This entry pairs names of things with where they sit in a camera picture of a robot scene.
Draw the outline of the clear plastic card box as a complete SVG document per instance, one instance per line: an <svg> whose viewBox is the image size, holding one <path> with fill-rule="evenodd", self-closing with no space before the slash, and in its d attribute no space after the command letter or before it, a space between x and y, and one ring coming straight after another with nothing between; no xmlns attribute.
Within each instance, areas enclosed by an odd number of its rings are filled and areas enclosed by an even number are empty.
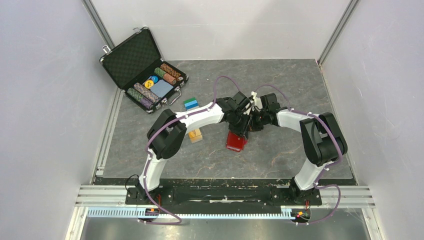
<svg viewBox="0 0 424 240"><path fill-rule="evenodd" d="M196 129L193 129L191 131L187 131L184 134L183 137L189 139L189 141L192 144L197 143L197 142L200 142L200 141L203 140L203 135L202 135L202 132L201 132L200 128L196 128Z"/></svg>

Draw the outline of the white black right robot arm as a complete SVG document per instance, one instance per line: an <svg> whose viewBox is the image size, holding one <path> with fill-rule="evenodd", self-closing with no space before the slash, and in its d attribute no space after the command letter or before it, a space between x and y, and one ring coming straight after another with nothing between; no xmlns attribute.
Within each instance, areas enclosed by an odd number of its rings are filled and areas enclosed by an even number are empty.
<svg viewBox="0 0 424 240"><path fill-rule="evenodd" d="M308 190L316 188L323 173L342 160L348 151L336 118L330 112L313 114L281 107L274 93L258 97L253 91L250 99L250 131L274 125L301 134L306 160L292 179L288 196L293 203L302 204L309 198Z"/></svg>

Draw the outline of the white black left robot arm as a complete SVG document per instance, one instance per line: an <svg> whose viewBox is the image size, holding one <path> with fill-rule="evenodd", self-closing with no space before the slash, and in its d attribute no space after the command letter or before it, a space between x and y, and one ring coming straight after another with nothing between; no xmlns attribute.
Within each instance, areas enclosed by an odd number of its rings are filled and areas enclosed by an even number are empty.
<svg viewBox="0 0 424 240"><path fill-rule="evenodd" d="M163 111L147 133L147 160L139 182L138 197L145 204L157 198L156 188L168 159L181 148L185 136L201 127L228 123L228 129L237 141L245 144L249 137L250 110L253 97L237 92L233 97L214 99L206 106L184 112Z"/></svg>

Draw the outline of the red leather card holder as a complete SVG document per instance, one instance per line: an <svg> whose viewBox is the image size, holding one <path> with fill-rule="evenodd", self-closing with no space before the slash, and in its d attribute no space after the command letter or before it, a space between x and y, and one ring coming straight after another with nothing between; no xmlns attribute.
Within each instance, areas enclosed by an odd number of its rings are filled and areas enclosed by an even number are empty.
<svg viewBox="0 0 424 240"><path fill-rule="evenodd" d="M248 143L248 139L243 136L238 136L234 134L233 132L229 131L227 135L226 145L225 147L228 150L234 151L234 152L241 152L245 145Z"/></svg>

